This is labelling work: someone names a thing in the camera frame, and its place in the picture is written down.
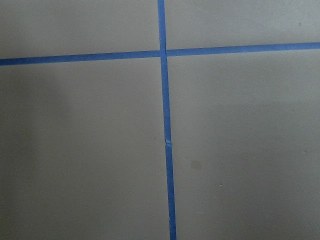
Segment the brown paper table cover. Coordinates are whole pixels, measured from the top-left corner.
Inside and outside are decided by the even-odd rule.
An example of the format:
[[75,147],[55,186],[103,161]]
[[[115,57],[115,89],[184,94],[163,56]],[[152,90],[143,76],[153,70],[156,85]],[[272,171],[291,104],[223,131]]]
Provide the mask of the brown paper table cover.
[[317,240],[317,0],[3,0],[3,240]]

